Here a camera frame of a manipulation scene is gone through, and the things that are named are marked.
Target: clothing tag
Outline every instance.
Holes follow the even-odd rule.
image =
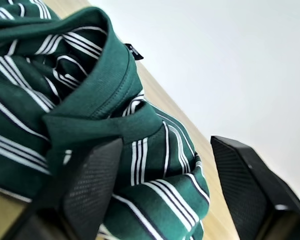
[[[134,60],[138,61],[144,59],[144,57],[141,56],[140,53],[138,53],[138,51],[130,43],[125,43],[125,45],[129,49],[130,53],[133,55]]]

